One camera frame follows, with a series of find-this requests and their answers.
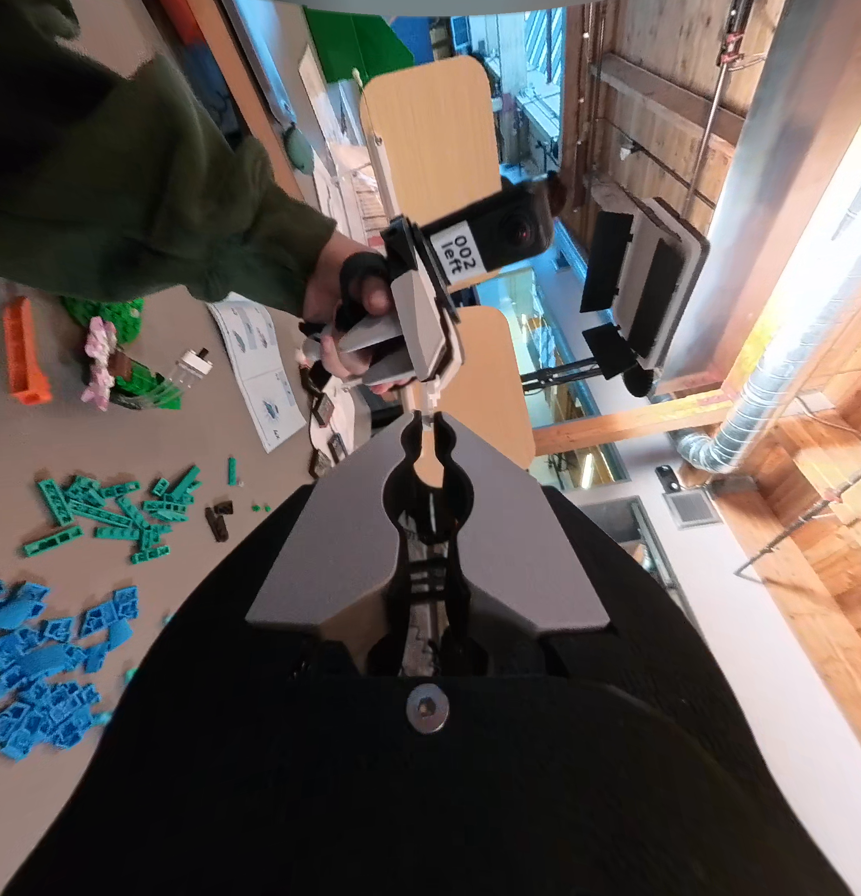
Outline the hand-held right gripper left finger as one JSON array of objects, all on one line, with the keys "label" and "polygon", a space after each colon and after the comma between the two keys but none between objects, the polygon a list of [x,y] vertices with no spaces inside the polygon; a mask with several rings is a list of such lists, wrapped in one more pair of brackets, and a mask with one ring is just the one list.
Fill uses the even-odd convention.
[{"label": "hand-held right gripper left finger", "polygon": [[246,615],[260,629],[343,644],[367,671],[389,630],[385,595],[400,566],[403,536],[385,489],[413,470],[422,416],[405,413],[313,487]]}]

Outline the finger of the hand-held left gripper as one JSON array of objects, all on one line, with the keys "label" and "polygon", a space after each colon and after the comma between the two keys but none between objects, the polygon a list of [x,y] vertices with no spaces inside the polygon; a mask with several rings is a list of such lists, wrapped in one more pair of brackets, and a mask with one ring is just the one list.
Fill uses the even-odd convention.
[{"label": "finger of the hand-held left gripper", "polygon": [[422,268],[402,273],[393,281],[391,291],[414,375],[418,381],[428,382],[436,375],[447,344],[436,289]]},{"label": "finger of the hand-held left gripper", "polygon": [[444,323],[444,325],[446,346],[437,371],[437,383],[439,385],[449,385],[458,375],[465,361],[465,350],[458,326],[453,323]]}]

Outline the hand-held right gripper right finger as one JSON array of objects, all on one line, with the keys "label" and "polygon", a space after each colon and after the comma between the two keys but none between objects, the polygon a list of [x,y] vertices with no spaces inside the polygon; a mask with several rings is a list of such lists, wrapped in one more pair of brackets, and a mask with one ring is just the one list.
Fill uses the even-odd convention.
[{"label": "hand-held right gripper right finger", "polygon": [[607,629],[609,614],[539,482],[447,413],[435,414],[434,434],[470,641],[505,662],[551,635]]}]

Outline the pile of teal lego bricks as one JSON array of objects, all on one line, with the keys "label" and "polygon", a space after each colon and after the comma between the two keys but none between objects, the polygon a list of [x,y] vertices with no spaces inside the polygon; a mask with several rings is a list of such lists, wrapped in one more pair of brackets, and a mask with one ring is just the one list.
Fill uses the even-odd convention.
[{"label": "pile of teal lego bricks", "polygon": [[123,542],[133,566],[168,557],[167,539],[174,528],[190,520],[201,468],[192,465],[175,480],[164,476],[142,487],[138,480],[104,485],[89,476],[75,476],[61,485],[51,477],[38,479],[35,488],[53,529],[20,547],[32,559],[82,540]]}]

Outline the green lego flower model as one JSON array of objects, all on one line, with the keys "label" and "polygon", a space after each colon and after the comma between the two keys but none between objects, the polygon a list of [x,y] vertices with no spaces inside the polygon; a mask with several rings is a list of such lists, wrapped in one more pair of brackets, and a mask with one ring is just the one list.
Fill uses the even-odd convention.
[{"label": "green lego flower model", "polygon": [[145,300],[97,302],[60,296],[69,318],[83,330],[76,355],[84,389],[81,400],[100,410],[109,404],[132,409],[181,408],[182,396],[212,369],[209,350],[189,350],[169,375],[132,358],[127,348],[140,335]]}]

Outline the pile of blue lego bricks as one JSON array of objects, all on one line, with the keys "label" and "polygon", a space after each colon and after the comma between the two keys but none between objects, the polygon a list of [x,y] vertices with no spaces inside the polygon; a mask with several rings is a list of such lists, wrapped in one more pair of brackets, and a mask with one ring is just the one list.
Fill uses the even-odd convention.
[{"label": "pile of blue lego bricks", "polygon": [[94,677],[139,616],[136,586],[80,616],[48,617],[50,591],[0,580],[0,755],[15,763],[42,745],[67,751],[111,722]]}]

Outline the person's left hand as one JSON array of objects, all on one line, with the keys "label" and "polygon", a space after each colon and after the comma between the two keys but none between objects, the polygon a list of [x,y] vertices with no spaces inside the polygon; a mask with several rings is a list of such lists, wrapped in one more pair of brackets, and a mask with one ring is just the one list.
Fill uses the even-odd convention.
[{"label": "person's left hand", "polygon": [[[340,272],[353,255],[375,254],[367,246],[335,232],[319,255],[316,268],[306,286],[302,316],[305,322],[329,325],[335,320],[335,313],[342,298],[340,295]],[[385,316],[394,309],[394,299],[389,284],[383,278],[366,277],[360,289],[351,292],[358,296],[368,315]],[[353,351],[340,356],[337,346],[340,335],[337,330],[321,337],[320,361],[329,375],[342,381],[361,377],[371,366],[370,350]]]}]

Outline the teal round object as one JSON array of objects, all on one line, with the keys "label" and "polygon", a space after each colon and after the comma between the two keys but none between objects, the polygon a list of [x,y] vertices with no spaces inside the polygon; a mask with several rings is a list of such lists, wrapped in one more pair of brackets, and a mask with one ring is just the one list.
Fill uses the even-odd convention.
[{"label": "teal round object", "polygon": [[313,147],[295,124],[290,124],[283,131],[282,144],[291,166],[306,176],[313,176],[315,168]]}]

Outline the instruction booklet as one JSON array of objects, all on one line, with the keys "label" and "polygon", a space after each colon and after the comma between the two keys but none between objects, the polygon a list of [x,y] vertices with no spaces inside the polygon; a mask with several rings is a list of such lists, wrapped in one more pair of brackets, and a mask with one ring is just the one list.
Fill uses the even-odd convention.
[{"label": "instruction booklet", "polygon": [[208,305],[235,380],[267,454],[301,431],[306,420],[287,377],[268,309],[237,293]]}]

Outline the green panel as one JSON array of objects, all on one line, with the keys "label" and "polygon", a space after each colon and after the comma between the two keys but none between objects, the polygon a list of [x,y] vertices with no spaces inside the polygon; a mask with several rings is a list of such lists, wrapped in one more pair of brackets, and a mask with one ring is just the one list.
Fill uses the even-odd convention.
[{"label": "green panel", "polygon": [[414,55],[377,15],[343,14],[302,8],[325,80],[363,84],[375,77],[409,69]]}]

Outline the black studio light stand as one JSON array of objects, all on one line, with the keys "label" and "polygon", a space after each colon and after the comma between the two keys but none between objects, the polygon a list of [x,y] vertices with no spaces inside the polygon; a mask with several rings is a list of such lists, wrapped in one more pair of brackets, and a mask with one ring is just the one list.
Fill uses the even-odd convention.
[{"label": "black studio light stand", "polygon": [[601,377],[653,396],[709,251],[660,197],[620,195],[615,210],[598,210],[579,289],[535,333],[541,369],[522,376],[524,392]]}]

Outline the orange brick separator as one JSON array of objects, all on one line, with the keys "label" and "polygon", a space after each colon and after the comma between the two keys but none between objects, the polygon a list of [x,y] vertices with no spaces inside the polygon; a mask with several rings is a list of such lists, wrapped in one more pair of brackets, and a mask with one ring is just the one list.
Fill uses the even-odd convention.
[{"label": "orange brick separator", "polygon": [[1,319],[9,394],[27,407],[50,403],[52,390],[38,361],[32,306],[28,298],[9,300]]}]

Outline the wall vent grille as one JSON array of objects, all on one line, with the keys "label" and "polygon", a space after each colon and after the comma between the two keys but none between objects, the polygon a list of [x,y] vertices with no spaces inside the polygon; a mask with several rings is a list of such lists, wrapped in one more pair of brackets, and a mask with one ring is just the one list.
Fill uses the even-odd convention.
[{"label": "wall vent grille", "polygon": [[671,491],[662,497],[672,521],[681,531],[724,523],[713,501],[701,489]]}]

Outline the silver flexible duct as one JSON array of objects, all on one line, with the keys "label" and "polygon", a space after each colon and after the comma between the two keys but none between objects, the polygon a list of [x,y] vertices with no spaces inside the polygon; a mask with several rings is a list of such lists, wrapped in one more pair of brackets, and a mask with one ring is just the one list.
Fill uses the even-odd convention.
[{"label": "silver flexible duct", "polygon": [[813,260],[797,307],[780,326],[714,435],[693,429],[671,433],[684,462],[708,474],[734,471],[765,431],[798,375],[861,294],[861,185]]}]

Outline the large metal duct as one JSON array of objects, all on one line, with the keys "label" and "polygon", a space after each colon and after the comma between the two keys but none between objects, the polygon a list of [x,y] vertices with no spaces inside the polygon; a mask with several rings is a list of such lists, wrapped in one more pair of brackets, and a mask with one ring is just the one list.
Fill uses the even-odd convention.
[{"label": "large metal duct", "polygon": [[786,2],[656,393],[722,383],[861,125],[861,1]]}]

